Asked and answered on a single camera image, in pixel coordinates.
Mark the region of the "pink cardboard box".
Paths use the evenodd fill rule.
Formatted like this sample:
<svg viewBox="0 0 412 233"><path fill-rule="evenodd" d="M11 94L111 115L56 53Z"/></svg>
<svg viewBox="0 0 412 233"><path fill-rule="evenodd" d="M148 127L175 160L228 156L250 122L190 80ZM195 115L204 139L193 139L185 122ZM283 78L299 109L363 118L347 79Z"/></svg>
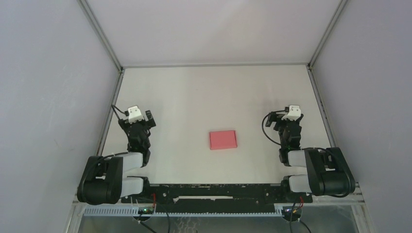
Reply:
<svg viewBox="0 0 412 233"><path fill-rule="evenodd" d="M209 148L211 150L234 149L237 147L235 130L209 132Z"/></svg>

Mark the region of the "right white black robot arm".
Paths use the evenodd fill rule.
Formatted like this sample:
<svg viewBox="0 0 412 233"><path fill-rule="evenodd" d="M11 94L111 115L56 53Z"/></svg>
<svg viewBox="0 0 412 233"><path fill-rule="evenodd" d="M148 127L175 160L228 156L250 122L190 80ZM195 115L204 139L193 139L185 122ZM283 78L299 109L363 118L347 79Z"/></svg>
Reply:
<svg viewBox="0 0 412 233"><path fill-rule="evenodd" d="M315 196L344 198L356 189L356 182L339 147L302 148L300 121L290 119L286 111L273 111L262 120L262 129L272 127L278 133L279 159L289 167L303 167L305 175L290 175L287 185L281 188L281 197L287 202L295 201L300 193Z"/></svg>

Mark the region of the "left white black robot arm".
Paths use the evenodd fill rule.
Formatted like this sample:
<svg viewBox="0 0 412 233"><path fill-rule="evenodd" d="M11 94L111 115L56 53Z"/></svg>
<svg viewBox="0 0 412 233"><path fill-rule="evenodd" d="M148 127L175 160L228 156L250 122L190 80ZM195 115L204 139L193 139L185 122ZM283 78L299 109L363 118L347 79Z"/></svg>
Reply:
<svg viewBox="0 0 412 233"><path fill-rule="evenodd" d="M115 204L119 199L133 195L140 202L147 202L152 190L144 185L143 177L129 177L126 172L145 167L151 156L151 128L156 122L151 111L142 113L137 106L118 118L128 143L125 152L107 156L90 156L77 188L80 202L90 205Z"/></svg>

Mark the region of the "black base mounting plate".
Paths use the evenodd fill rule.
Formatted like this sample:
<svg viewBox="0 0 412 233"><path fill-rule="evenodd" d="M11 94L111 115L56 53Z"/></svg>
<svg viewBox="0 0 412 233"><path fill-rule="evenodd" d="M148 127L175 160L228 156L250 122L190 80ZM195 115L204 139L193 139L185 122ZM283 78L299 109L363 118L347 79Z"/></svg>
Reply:
<svg viewBox="0 0 412 233"><path fill-rule="evenodd" d="M310 194L293 193L285 184L150 184L121 203L159 205L169 214L266 214L277 204L311 203Z"/></svg>

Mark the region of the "aluminium front frame rail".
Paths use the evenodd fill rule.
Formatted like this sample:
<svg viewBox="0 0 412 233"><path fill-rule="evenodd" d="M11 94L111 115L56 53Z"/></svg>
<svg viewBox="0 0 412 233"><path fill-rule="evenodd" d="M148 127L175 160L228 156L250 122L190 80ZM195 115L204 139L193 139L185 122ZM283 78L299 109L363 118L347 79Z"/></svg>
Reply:
<svg viewBox="0 0 412 233"><path fill-rule="evenodd" d="M138 201L160 204L173 204L184 197L199 199L254 200L260 204L292 203L295 199L305 203L313 202L349 202L363 203L364 198L359 188L346 197L339 195L315 196L314 194L293 193L285 184L143 184L133 191L130 197Z"/></svg>

